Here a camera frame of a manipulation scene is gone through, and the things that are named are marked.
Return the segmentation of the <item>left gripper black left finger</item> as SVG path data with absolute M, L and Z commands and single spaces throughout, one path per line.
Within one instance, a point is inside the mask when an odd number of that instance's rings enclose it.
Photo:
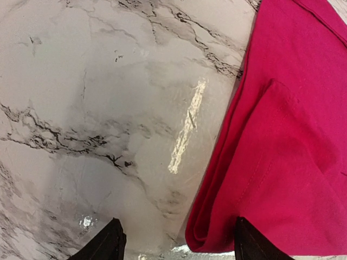
M 80 251 L 68 260 L 123 260 L 126 235 L 119 219 L 113 218 Z

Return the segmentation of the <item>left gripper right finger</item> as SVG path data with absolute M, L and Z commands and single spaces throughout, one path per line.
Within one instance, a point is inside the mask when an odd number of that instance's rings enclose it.
M 245 217 L 237 217 L 234 228 L 236 260 L 292 260 L 278 249 Z

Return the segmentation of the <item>red t-shirt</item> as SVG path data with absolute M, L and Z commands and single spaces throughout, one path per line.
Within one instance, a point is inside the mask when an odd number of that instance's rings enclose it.
M 262 1 L 188 219 L 193 252 L 237 217 L 289 255 L 346 254 L 346 24 L 328 1 Z

